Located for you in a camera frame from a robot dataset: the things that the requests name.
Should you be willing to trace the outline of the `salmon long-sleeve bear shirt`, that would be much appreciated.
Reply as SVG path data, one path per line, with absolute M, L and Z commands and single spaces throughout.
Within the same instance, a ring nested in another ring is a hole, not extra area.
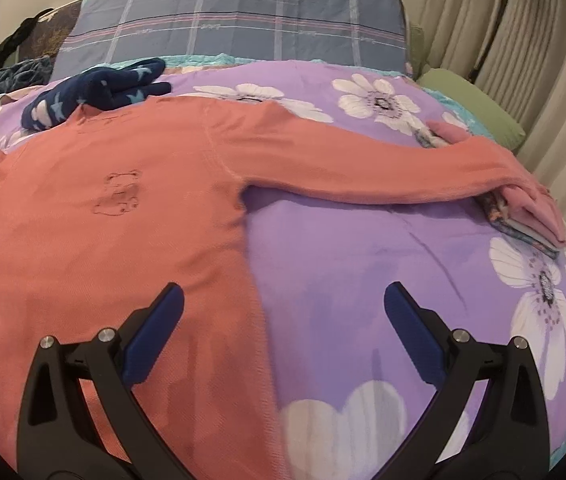
M 93 337 L 179 284 L 185 311 L 138 392 L 203 479 L 286 479 L 266 318 L 246 257 L 245 188 L 362 205 L 540 188 L 481 136 L 411 148 L 274 102 L 163 96 L 0 151 L 0 454 L 16 460 L 36 344 Z

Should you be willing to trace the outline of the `purple floral bed sheet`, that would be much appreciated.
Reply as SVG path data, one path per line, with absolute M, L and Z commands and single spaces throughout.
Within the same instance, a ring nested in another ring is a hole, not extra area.
M 383 110 L 414 114 L 421 127 L 455 125 L 414 84 L 335 65 L 255 62 L 166 82 L 164 96 L 270 101 L 411 148 L 422 147 L 410 125 L 385 126 L 372 99 Z M 50 130 L 21 127 L 22 111 L 42 92 L 0 106 L 1 152 Z M 386 317 L 384 292 L 393 282 L 478 340 L 525 338 L 544 393 L 550 450 L 565 451 L 566 254 L 552 258 L 499 232 L 476 197 L 362 205 L 244 189 L 246 257 L 266 318 L 286 479 L 373 477 L 432 400 L 434 387 L 422 381 Z

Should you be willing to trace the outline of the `green pillow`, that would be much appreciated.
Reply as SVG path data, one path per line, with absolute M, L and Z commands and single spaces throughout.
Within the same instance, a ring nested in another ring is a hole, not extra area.
M 517 151 L 525 141 L 525 130 L 506 110 L 487 93 L 456 73 L 444 68 L 431 68 L 420 76 L 417 82 L 420 86 L 438 91 L 461 105 L 504 148 Z

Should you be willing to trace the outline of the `navy star fleece garment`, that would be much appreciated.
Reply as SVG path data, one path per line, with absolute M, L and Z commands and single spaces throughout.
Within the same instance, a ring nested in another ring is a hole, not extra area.
M 21 114 L 21 127 L 43 131 L 59 126 L 81 105 L 97 110 L 118 110 L 141 103 L 149 96 L 171 92 L 170 82 L 158 81 L 166 62 L 146 58 L 123 68 L 94 67 L 42 92 Z

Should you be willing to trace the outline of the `teal fuzzy blanket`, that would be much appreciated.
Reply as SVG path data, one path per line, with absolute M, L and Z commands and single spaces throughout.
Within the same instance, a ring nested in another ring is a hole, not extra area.
M 54 60 L 47 55 L 0 69 L 0 94 L 44 86 L 52 76 Z

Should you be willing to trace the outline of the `beige curtain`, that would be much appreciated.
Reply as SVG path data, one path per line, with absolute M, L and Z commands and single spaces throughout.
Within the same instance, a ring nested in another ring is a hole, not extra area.
M 501 139 L 566 219 L 566 0 L 424 0 L 422 77 L 454 100 L 479 91 L 519 129 Z

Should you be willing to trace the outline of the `black garment on headboard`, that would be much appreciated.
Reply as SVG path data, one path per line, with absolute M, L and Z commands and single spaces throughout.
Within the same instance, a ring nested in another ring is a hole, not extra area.
M 33 29 L 36 28 L 39 18 L 45 14 L 50 13 L 52 8 L 45 9 L 35 16 L 30 16 L 23 20 L 17 29 L 0 43 L 0 68 L 5 64 L 5 61 L 13 54 L 17 48 L 31 35 Z

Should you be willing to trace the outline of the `dark floral bedding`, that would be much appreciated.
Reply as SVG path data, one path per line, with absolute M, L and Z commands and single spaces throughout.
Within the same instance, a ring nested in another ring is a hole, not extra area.
M 62 43 L 76 24 L 80 6 L 79 1 L 68 3 L 39 18 L 31 35 L 10 55 L 2 68 L 25 60 L 42 58 L 44 55 L 52 58 L 55 63 Z

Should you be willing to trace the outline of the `blue plaid pillow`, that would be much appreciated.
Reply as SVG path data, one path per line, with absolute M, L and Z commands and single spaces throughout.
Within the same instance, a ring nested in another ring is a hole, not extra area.
M 140 58 L 218 54 L 410 72 L 401 0 L 83 0 L 53 76 Z

